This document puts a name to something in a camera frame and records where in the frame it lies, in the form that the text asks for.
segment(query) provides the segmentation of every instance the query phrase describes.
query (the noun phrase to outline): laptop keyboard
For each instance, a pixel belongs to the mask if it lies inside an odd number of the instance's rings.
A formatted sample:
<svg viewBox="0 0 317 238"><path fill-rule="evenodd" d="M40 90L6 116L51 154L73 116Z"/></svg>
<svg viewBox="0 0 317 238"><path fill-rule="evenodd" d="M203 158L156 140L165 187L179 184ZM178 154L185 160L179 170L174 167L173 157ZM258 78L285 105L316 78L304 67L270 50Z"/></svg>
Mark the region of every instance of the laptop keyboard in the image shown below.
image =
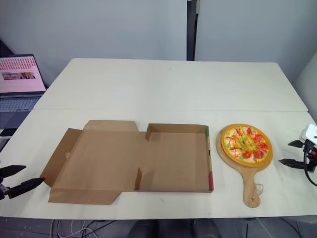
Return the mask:
<svg viewBox="0 0 317 238"><path fill-rule="evenodd" d="M39 99L0 100L0 113L30 112Z"/></svg>

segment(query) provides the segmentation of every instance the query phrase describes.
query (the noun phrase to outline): pizza box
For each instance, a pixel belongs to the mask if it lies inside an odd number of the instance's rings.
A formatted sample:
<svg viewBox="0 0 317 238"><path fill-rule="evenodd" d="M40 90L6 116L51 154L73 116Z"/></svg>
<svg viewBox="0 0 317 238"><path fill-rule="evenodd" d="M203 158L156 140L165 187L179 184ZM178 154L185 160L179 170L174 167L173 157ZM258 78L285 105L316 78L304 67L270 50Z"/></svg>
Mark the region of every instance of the pizza box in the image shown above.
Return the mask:
<svg viewBox="0 0 317 238"><path fill-rule="evenodd" d="M123 191L212 192L209 128L90 120L69 128L42 177L49 202L111 204Z"/></svg>

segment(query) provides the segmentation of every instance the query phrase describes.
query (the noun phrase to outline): laptop screen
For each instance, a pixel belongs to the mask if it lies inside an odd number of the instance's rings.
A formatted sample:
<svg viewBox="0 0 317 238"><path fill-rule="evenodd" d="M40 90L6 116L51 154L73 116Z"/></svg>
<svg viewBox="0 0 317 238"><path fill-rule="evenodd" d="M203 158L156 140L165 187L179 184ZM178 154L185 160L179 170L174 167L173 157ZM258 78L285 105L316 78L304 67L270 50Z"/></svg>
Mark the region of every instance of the laptop screen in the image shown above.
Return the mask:
<svg viewBox="0 0 317 238"><path fill-rule="evenodd" d="M0 58L0 94L45 91L32 55Z"/></svg>

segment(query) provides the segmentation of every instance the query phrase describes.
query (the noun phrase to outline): pizza board handle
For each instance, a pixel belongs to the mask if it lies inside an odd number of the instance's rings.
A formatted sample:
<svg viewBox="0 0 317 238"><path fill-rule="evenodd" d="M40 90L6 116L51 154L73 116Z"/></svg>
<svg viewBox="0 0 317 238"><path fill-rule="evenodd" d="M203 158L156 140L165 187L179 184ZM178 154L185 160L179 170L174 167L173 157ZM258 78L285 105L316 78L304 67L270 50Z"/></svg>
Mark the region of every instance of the pizza board handle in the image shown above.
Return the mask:
<svg viewBox="0 0 317 238"><path fill-rule="evenodd" d="M258 207L260 205L260 196L257 193L256 184L254 183L254 176L257 169L253 170L243 170L241 171L241 176L243 179L243 202L251 208Z"/></svg>

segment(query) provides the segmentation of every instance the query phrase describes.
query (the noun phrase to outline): green stripe on box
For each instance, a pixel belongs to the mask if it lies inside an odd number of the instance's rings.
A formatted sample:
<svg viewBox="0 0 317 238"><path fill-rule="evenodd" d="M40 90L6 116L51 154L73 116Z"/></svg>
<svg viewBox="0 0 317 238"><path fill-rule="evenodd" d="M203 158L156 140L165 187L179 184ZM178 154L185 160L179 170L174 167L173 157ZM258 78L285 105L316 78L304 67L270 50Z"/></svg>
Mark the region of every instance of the green stripe on box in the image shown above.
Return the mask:
<svg viewBox="0 0 317 238"><path fill-rule="evenodd" d="M209 136L209 127L208 126L206 126L206 136Z"/></svg>

